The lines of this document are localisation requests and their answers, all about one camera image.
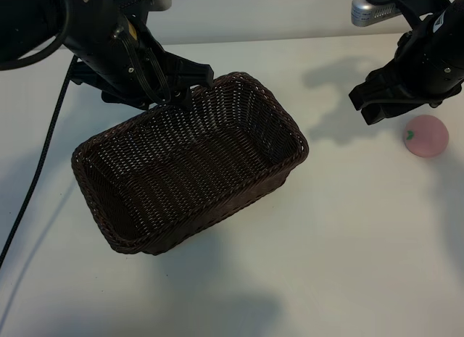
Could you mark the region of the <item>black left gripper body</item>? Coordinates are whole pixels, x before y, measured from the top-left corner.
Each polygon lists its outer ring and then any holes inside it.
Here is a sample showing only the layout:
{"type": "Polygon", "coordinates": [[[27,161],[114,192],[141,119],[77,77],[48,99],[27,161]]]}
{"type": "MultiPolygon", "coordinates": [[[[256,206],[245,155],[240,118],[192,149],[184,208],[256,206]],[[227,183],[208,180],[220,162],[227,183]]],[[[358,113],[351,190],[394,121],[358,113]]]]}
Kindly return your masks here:
{"type": "Polygon", "coordinates": [[[146,110],[170,102],[162,69],[164,50],[146,21],[170,0],[70,0],[72,19],[65,46],[80,59],[72,76],[101,91],[107,103],[146,110]]]}

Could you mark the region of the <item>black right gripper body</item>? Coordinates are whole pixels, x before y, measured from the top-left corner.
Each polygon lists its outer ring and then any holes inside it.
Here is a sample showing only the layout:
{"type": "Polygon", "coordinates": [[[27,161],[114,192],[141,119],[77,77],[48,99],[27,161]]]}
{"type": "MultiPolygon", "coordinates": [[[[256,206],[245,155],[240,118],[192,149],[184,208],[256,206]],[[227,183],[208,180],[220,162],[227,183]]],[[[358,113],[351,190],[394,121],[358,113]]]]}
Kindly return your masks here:
{"type": "Polygon", "coordinates": [[[431,24],[402,35],[394,55],[399,99],[394,104],[439,106],[461,90],[463,24],[431,24]]]}

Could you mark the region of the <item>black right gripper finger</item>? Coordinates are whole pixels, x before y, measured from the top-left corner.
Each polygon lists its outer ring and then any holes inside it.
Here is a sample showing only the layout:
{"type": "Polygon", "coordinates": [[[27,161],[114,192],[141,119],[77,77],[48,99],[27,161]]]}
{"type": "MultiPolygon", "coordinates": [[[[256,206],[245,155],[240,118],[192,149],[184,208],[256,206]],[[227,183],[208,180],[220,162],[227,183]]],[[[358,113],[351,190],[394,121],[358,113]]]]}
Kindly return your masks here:
{"type": "Polygon", "coordinates": [[[357,111],[371,104],[394,103],[405,99],[395,70],[381,68],[372,71],[366,80],[355,86],[349,98],[357,111]]]}
{"type": "Polygon", "coordinates": [[[368,125],[398,117],[421,105],[407,93],[364,93],[361,99],[361,115],[368,125]]]}

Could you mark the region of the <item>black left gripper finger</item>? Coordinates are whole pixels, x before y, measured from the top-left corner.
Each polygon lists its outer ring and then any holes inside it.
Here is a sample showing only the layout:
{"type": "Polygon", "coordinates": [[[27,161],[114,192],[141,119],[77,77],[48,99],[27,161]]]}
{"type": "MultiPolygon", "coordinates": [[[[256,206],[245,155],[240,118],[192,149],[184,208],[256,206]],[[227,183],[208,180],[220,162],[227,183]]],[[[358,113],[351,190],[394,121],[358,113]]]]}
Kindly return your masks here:
{"type": "Polygon", "coordinates": [[[192,92],[189,87],[172,90],[170,96],[169,105],[177,107],[183,112],[190,112],[193,109],[192,92]]]}
{"type": "Polygon", "coordinates": [[[165,52],[164,58],[164,72],[171,88],[213,86],[214,72],[210,65],[192,62],[170,52],[165,52]]]}

